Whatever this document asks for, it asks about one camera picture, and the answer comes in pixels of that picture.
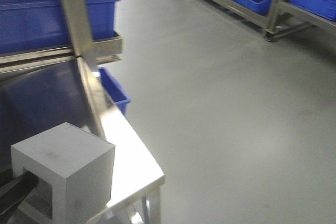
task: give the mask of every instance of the caster wheel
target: caster wheel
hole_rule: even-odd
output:
[[[265,34],[265,40],[268,42],[273,42],[273,34],[266,33]]]

